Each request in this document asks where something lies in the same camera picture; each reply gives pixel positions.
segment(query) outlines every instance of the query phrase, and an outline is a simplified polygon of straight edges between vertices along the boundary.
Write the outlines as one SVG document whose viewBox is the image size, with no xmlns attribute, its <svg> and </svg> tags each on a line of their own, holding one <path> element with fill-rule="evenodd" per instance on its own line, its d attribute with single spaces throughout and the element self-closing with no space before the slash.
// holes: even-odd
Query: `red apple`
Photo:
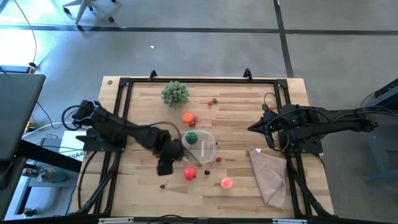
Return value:
<svg viewBox="0 0 398 224">
<path fill-rule="evenodd" d="M 197 175 L 197 171 L 194 168 L 186 168 L 184 170 L 184 176 L 187 180 L 193 180 Z"/>
</svg>

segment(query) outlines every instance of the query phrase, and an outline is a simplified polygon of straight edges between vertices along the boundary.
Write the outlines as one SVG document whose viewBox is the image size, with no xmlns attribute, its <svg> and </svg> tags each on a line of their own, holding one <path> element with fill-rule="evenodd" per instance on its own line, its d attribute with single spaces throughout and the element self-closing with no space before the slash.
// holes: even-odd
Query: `wooden table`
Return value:
<svg viewBox="0 0 398 224">
<path fill-rule="evenodd" d="M 120 77 L 104 77 L 99 101 L 113 111 Z M 288 78 L 292 104 L 308 105 L 304 81 L 301 78 Z M 182 109 L 172 110 L 160 99 L 164 83 L 135 83 L 132 88 L 128 120 L 137 124 L 156 121 L 171 121 L 182 133 L 191 128 L 182 122 L 186 112 L 199 115 L 197 129 L 211 132 L 218 141 L 216 156 L 223 158 L 212 168 L 205 165 L 197 170 L 197 178 L 186 181 L 183 170 L 187 162 L 175 162 L 172 175 L 159 177 L 156 173 L 157 159 L 128 138 L 126 151 L 122 154 L 119 174 L 113 200 L 112 216 L 158 217 L 175 214 L 183 217 L 228 217 L 228 218 L 293 218 L 289 181 L 286 177 L 285 209 L 264 205 L 254 178 L 249 160 L 249 146 L 261 148 L 263 153 L 283 157 L 267 147 L 264 136 L 247 131 L 262 115 L 261 105 L 264 94 L 274 92 L 270 84 L 231 84 L 231 83 L 187 83 L 190 102 Z M 218 105 L 208 106 L 212 98 Z M 266 103 L 276 107 L 275 98 L 267 95 Z M 120 116 L 123 112 L 121 103 Z M 167 125 L 174 136 L 175 131 Z M 83 203 L 98 185 L 103 153 L 97 153 L 88 165 L 81 186 Z M 312 154 L 303 154 L 303 164 L 308 188 L 324 208 L 333 213 L 325 171 L 319 160 Z M 209 169 L 211 174 L 204 175 Z M 220 181 L 230 177 L 234 181 L 231 190 L 223 190 Z M 160 185 L 166 183 L 165 189 Z M 108 190 L 105 189 L 102 206 L 106 204 Z M 300 208 L 304 211 L 302 194 L 298 190 Z M 77 197 L 73 200 L 72 211 L 77 210 Z"/>
</svg>

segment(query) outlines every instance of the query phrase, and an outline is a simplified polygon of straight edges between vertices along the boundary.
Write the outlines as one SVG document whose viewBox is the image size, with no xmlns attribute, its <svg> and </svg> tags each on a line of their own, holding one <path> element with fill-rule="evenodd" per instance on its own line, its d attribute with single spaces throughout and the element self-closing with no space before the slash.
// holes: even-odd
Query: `floor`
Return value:
<svg viewBox="0 0 398 224">
<path fill-rule="evenodd" d="M 27 65 L 32 34 L 14 1 L 3 1 L 0 62 Z M 105 75 L 240 77 L 249 67 L 255 77 L 304 78 L 311 105 L 329 110 L 357 108 L 398 77 L 394 0 L 101 0 L 115 23 L 97 10 L 80 23 L 97 32 L 78 32 L 62 12 L 66 2 L 18 0 L 35 28 L 36 73 L 47 76 L 39 102 L 54 122 L 67 106 L 96 99 Z M 77 7 L 69 9 L 76 15 Z M 40 108 L 33 115 L 48 124 Z M 322 144 L 335 213 L 396 223 L 398 182 L 363 180 L 376 171 L 365 136 L 330 134 Z M 69 194 L 60 196 L 65 203 Z"/>
</svg>

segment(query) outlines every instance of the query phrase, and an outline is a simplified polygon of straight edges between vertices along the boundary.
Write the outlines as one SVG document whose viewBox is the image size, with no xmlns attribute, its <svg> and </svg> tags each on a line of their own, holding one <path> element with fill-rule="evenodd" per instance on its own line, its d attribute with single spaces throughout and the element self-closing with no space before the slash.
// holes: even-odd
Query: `potted succulent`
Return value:
<svg viewBox="0 0 398 224">
<path fill-rule="evenodd" d="M 186 84 L 171 81 L 162 91 L 162 100 L 171 108 L 180 108 L 188 103 L 188 90 Z"/>
</svg>

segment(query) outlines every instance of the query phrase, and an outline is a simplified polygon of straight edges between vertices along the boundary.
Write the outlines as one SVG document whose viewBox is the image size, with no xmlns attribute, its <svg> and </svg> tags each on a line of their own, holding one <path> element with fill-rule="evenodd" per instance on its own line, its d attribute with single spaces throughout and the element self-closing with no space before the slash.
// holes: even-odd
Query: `dish towel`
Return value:
<svg viewBox="0 0 398 224">
<path fill-rule="evenodd" d="M 264 203 L 273 207 L 284 208 L 286 160 L 257 152 L 252 146 L 249 148 L 249 154 L 257 186 Z"/>
</svg>

